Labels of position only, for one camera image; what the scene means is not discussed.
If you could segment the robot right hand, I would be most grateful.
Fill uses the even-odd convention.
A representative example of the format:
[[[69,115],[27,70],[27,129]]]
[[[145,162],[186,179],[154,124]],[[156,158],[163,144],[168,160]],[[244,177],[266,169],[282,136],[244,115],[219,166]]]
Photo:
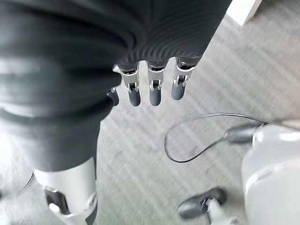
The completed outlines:
[[[146,61],[150,103],[176,59],[172,98],[225,16],[229,0],[3,0],[0,128],[27,157],[47,205],[67,225],[91,225],[98,209],[101,121],[124,83],[140,104]]]

